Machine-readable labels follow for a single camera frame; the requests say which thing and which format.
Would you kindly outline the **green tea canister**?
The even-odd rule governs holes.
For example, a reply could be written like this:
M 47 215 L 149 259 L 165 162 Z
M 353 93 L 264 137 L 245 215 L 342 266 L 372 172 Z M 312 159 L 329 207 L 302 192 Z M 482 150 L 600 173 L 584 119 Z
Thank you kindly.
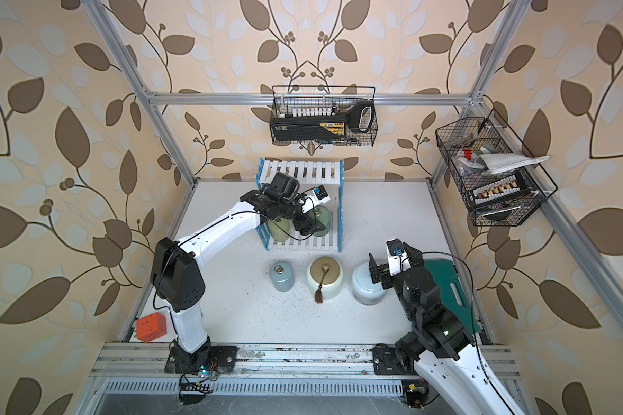
M 314 237 L 324 237 L 330 232 L 332 224 L 332 212 L 325 206 L 318 206 L 311 210 L 308 215 L 311 217 L 314 226 Z

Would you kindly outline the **white ceramic jar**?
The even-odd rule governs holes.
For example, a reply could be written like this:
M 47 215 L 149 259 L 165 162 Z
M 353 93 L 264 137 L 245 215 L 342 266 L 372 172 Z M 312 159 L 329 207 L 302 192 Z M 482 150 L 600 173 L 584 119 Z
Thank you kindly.
M 371 281 L 368 262 L 360 264 L 353 270 L 350 287 L 354 299 L 363 305 L 376 305 L 386 294 L 380 283 Z

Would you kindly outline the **yellow-green tea canister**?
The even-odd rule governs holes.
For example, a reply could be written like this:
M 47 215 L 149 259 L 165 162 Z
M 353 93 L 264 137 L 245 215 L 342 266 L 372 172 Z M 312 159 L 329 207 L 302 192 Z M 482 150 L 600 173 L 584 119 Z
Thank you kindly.
M 268 229 L 273 240 L 276 243 L 287 242 L 290 239 L 291 225 L 292 223 L 289 219 L 280 217 L 268 221 Z

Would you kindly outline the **blue and white wooden shelf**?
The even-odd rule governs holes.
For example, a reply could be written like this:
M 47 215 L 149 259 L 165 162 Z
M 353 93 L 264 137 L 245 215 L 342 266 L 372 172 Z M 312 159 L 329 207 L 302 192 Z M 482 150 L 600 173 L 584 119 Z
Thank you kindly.
M 259 190 L 278 174 L 297 181 L 294 198 L 315 231 L 302 235 L 292 219 L 280 227 L 271 221 L 259 226 L 257 233 L 268 251 L 275 249 L 342 252 L 344 163 L 331 161 L 273 161 L 261 159 L 255 181 Z

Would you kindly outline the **cream jar with tan lid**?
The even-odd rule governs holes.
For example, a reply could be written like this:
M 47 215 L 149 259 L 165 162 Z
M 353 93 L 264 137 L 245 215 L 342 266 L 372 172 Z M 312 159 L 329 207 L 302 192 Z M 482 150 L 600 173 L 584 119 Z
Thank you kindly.
M 306 283 L 317 304 L 332 300 L 343 288 L 344 271 L 333 257 L 319 257 L 309 264 Z

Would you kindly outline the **blue-grey tea canister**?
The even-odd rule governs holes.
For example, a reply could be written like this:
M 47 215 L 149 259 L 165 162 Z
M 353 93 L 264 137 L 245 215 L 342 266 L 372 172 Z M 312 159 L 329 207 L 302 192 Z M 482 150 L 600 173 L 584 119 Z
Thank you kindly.
M 278 261 L 273 264 L 268 275 L 278 292 L 288 292 L 294 287 L 294 268 L 288 261 Z

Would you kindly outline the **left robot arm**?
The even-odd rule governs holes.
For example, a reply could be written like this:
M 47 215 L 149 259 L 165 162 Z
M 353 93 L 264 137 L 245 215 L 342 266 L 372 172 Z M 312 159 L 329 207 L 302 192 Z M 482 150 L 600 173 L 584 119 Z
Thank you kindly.
M 181 240 L 159 240 L 151 282 L 154 297 L 162 300 L 176 332 L 171 353 L 178 373 L 197 375 L 212 366 L 211 341 L 200 306 L 206 290 L 202 268 L 245 233 L 278 218 L 292 221 L 300 235 L 312 236 L 325 225 L 308 212 L 329 200 L 324 186 L 300 191 L 297 179 L 279 172 L 271 183 L 247 192 L 226 214 L 204 228 Z

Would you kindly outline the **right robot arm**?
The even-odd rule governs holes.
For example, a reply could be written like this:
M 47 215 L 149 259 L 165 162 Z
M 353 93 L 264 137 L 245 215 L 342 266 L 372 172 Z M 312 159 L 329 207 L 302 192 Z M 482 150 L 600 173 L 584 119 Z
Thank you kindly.
M 521 414 L 479 350 L 473 298 L 462 292 L 458 257 L 387 243 L 385 264 L 370 259 L 373 283 L 393 290 L 411 330 L 396 342 L 396 366 L 415 372 L 458 414 Z

